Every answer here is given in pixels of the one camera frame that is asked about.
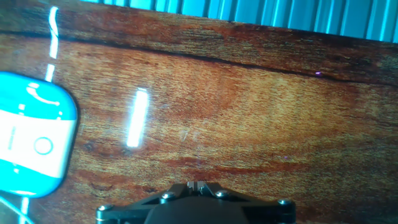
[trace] cable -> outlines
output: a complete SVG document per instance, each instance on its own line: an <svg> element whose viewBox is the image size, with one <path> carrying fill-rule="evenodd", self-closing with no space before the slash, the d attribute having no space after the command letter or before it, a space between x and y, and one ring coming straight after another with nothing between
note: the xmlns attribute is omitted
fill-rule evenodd
<svg viewBox="0 0 398 224"><path fill-rule="evenodd" d="M22 216L23 218L25 218L25 220L29 223L29 224L34 224L34 222L25 214L23 214L17 207L15 207L11 202L7 201L5 198L3 198L2 196L0 196L0 202L2 202L3 204L5 204L7 207L9 207L11 210L13 210L14 212L16 212L19 216Z"/></svg>
<svg viewBox="0 0 398 224"><path fill-rule="evenodd" d="M27 215L27 211L29 209L29 198L23 197L21 202L21 212ZM19 224L25 224L26 219L22 216L19 217Z"/></svg>

